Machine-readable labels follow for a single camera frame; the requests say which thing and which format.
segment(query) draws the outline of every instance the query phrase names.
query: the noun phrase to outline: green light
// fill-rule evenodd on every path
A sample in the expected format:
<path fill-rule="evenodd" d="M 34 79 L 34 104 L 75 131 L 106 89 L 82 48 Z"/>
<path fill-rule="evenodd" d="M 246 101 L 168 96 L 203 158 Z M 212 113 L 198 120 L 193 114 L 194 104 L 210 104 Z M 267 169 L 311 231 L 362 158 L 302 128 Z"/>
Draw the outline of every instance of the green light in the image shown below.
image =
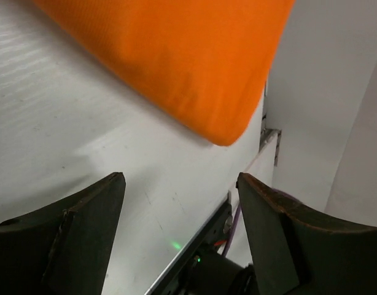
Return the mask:
<path fill-rule="evenodd" d="M 182 249 L 181 244 L 179 244 L 178 242 L 172 242 L 171 244 L 172 244 L 172 247 L 174 247 L 177 250 L 181 250 Z"/>

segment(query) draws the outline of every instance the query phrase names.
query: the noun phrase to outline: white surface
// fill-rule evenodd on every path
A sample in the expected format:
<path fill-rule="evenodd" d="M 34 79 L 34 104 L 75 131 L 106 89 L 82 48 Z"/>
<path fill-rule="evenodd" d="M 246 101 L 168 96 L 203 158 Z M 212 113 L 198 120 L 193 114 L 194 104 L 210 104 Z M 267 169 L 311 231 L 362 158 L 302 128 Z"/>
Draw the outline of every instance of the white surface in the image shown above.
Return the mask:
<path fill-rule="evenodd" d="M 269 139 L 269 142 L 258 153 L 252 165 L 246 170 L 247 173 L 250 173 L 270 187 L 272 187 L 273 182 L 274 155 L 276 152 L 277 138 L 277 134 L 274 134 L 274 137 Z M 247 239 L 242 214 L 238 221 L 238 226 L 227 258 L 235 261 L 242 267 L 246 267 L 249 263 L 252 263 L 249 240 Z"/>
<path fill-rule="evenodd" d="M 103 294 L 144 294 L 256 156 L 262 102 L 217 147 L 107 72 L 43 13 L 0 0 L 0 222 L 122 171 Z"/>
<path fill-rule="evenodd" d="M 269 83 L 273 185 L 324 210 L 377 61 L 377 0 L 296 0 Z"/>
<path fill-rule="evenodd" d="M 337 169 L 326 213 L 377 226 L 377 65 Z"/>

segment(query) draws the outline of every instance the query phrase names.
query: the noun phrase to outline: orange fabric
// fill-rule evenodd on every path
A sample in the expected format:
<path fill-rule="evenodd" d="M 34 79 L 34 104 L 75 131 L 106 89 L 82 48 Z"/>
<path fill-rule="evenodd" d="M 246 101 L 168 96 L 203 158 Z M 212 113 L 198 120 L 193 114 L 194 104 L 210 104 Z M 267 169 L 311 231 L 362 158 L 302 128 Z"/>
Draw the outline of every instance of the orange fabric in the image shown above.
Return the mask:
<path fill-rule="evenodd" d="M 33 0 L 127 84 L 227 146 L 257 107 L 293 0 Z"/>

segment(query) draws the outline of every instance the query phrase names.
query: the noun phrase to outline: cable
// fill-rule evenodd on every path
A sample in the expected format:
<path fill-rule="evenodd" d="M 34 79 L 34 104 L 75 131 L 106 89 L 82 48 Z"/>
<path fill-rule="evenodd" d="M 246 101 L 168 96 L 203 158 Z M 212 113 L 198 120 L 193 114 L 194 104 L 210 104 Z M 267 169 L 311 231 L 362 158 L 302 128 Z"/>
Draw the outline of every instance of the cable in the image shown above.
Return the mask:
<path fill-rule="evenodd" d="M 239 202 L 238 207 L 236 208 L 236 211 L 235 211 L 235 217 L 233 218 L 233 222 L 232 222 L 232 226 L 231 226 L 231 230 L 230 230 L 230 237 L 228 238 L 227 243 L 225 244 L 223 253 L 221 254 L 221 256 L 223 256 L 223 257 L 225 257 L 227 255 L 228 250 L 231 247 L 232 239 L 233 239 L 233 236 L 235 234 L 236 227 L 238 226 L 238 221 L 239 221 L 239 216 L 240 216 L 241 211 L 242 211 L 242 208 L 241 208 L 241 205 L 240 205 L 240 202 Z"/>

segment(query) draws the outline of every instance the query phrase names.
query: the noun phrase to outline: scuff mark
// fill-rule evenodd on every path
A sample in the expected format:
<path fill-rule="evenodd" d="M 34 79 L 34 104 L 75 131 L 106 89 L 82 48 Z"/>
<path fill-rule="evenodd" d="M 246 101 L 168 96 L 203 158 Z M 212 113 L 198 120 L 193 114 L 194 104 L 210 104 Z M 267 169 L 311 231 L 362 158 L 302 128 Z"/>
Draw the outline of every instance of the scuff mark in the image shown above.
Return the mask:
<path fill-rule="evenodd" d="M 160 228 L 161 228 L 161 231 L 164 232 L 163 227 L 161 226 L 161 223 L 158 221 L 157 218 L 156 218 L 156 220 L 157 220 L 158 226 L 160 226 Z"/>
<path fill-rule="evenodd" d="M 149 205 L 151 205 L 152 203 L 150 202 L 150 198 L 149 198 L 149 196 L 147 195 L 146 192 L 145 192 L 145 196 L 146 196 L 146 198 L 147 198 L 147 201 L 149 202 Z"/>
<path fill-rule="evenodd" d="M 182 205 L 181 201 L 179 200 L 179 197 L 178 197 L 178 195 L 177 195 L 176 192 L 175 192 L 175 196 L 176 196 L 177 198 L 175 199 L 175 198 L 173 197 L 172 199 L 173 199 L 174 201 L 177 200 L 177 202 L 179 203 L 179 205 L 180 205 L 181 208 L 182 208 L 182 212 L 183 212 L 184 214 L 187 214 L 186 211 L 184 210 L 183 205 Z"/>

